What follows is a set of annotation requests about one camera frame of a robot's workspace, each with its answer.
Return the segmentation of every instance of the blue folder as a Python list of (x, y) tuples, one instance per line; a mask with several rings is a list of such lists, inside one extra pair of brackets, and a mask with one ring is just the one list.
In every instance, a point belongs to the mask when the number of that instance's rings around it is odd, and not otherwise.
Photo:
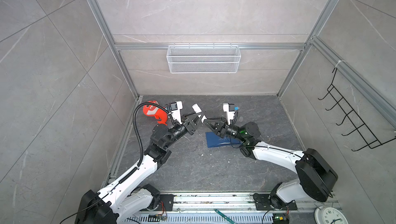
[(228, 137), (221, 138), (213, 132), (206, 132), (206, 143), (207, 147), (222, 147), (229, 146), (231, 144), (233, 144), (234, 147), (237, 147), (236, 145), (240, 144), (240, 141)]

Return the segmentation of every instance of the wall hook rack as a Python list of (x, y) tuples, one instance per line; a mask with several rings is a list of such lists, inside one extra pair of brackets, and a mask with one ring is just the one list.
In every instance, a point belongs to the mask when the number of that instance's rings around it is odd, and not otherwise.
[[(386, 144), (386, 143), (388, 143), (388, 142), (391, 142), (391, 141), (393, 141), (393, 140), (396, 140), (396, 136), (395, 136), (395, 138), (393, 138), (393, 139), (390, 139), (390, 140), (388, 140), (388, 141), (386, 141), (386, 142), (381, 142), (381, 141), (375, 136), (375, 134), (371, 131), (371, 129), (367, 126), (367, 124), (363, 121), (363, 119), (359, 116), (359, 114), (355, 111), (355, 109), (352, 108), (352, 106), (349, 104), (349, 102), (344, 98), (344, 96), (339, 92), (339, 90), (333, 85), (334, 78), (335, 78), (335, 74), (337, 73), (337, 68), (334, 68), (332, 73), (334, 73), (334, 76), (333, 76), (333, 80), (331, 81), (330, 86), (327, 88), (327, 94), (326, 94), (323, 98), (318, 98), (318, 99), (319, 99), (319, 100), (323, 100), (325, 97), (327, 97), (327, 95), (330, 95), (330, 96), (334, 99), (334, 101), (335, 101), (336, 103), (335, 103), (335, 105), (334, 105), (333, 107), (331, 107), (330, 109), (325, 109), (325, 110), (326, 110), (326, 111), (332, 110), (335, 106), (338, 105), (338, 106), (341, 108), (341, 110), (344, 112), (344, 114), (345, 114), (344, 119), (342, 120), (342, 122), (341, 122), (340, 124), (336, 123), (336, 125), (338, 125), (338, 126), (342, 125), (342, 124), (344, 123), (345, 119), (348, 118), (349, 121), (352, 123), (352, 125), (353, 125), (353, 127), (354, 127), (354, 130), (352, 130), (351, 132), (349, 132), (349, 133), (347, 133), (347, 134), (341, 134), (341, 135), (342, 135), (342, 136), (348, 136), (348, 135), (350, 135), (351, 133), (357, 131), (357, 132), (359, 133), (359, 135), (362, 137), (362, 139), (364, 140), (364, 142), (366, 143), (365, 146), (363, 146), (363, 147), (361, 147), (361, 148), (359, 148), (359, 149), (356, 149), (356, 150), (351, 149), (351, 150), (354, 151), (354, 152), (356, 152), (356, 151), (359, 151), (360, 149), (363, 149), (363, 148), (365, 148), (365, 147), (369, 147), (369, 148), (373, 149), (373, 148), (382, 146), (382, 145), (384, 145), (384, 144)], [(339, 100), (336, 100), (336, 98), (334, 97), (334, 95), (331, 93), (332, 91), (336, 91), (336, 92), (341, 96), (341, 98), (340, 98)], [(346, 112), (345, 109), (340, 105), (340, 101), (341, 101), (341, 100), (344, 100), (345, 103), (347, 103), (347, 105), (348, 105), (352, 110), (349, 111), (349, 112)], [(361, 120), (361, 122), (363, 122), (362, 125), (359, 125), (359, 126), (357, 127), (356, 124), (352, 121), (352, 119), (349, 117), (349, 115), (350, 115), (350, 114), (353, 114), (353, 113), (356, 114), (356, 115), (358, 116), (358, 118)], [(359, 131), (359, 128), (361, 128), (361, 127), (363, 127), (363, 126), (365, 126), (365, 127), (369, 130), (369, 132), (373, 135), (373, 137), (375, 138), (374, 141), (368, 142), (368, 141), (364, 138), (364, 136), (362, 135), (362, 133)]]

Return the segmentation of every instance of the white wire basket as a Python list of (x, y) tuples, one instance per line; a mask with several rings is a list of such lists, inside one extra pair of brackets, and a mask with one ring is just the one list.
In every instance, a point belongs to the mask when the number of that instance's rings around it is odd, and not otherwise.
[(173, 45), (166, 58), (171, 73), (236, 73), (241, 53), (237, 45)]

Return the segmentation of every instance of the gray marble wall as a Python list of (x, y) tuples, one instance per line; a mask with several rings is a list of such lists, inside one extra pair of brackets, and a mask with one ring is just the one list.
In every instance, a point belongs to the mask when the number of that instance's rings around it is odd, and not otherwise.
[(340, 0), (319, 37), (396, 105), (396, 0)]
[[(319, 37), (369, 83), (396, 104), (395, 0), (340, 0)], [(282, 101), (306, 147), (323, 152), (339, 174), (334, 191), (354, 223), (394, 224), (396, 216), (396, 141), (369, 149), (352, 123), (326, 94), (334, 66), (313, 48), (304, 59)], [(351, 83), (337, 73), (334, 85), (382, 142), (395, 137), (395, 129)], [(352, 117), (357, 125), (359, 120)], [(375, 138), (359, 129), (369, 141)]]
[(117, 43), (305, 42), (327, 0), (98, 0)]
[(1, 223), (59, 223), (99, 189), (125, 86), (86, 0), (0, 0)]
[(166, 50), (122, 50), (140, 94), (275, 95), (298, 50), (241, 50), (237, 73), (169, 72)]
[[(327, 0), (98, 0), (117, 43), (304, 43)], [(276, 94), (298, 51), (242, 51), (235, 74), (171, 74), (122, 51), (140, 94)]]

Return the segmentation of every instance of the dark marble floor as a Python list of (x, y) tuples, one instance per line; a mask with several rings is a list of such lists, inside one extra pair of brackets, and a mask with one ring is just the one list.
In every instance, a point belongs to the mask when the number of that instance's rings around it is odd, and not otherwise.
[(290, 213), (289, 224), (316, 224), (314, 213)]
[[(197, 103), (207, 117), (225, 115), (223, 103), (240, 107), (236, 125), (254, 121), (261, 132), (261, 140), (279, 147), (301, 149), (286, 113), (276, 96), (144, 96), (143, 101), (157, 100), (161, 105), (180, 100), (181, 113), (192, 112)], [(156, 119), (138, 112), (137, 127), (143, 147), (150, 141)], [(239, 149), (230, 146), (208, 148), (202, 126), (193, 136), (187, 134), (175, 142), (166, 164), (148, 177), (160, 191), (270, 191), (278, 182), (297, 178), (288, 169), (267, 161), (244, 157)], [(121, 161), (118, 175), (131, 167), (139, 158), (139, 146), (132, 131)]]

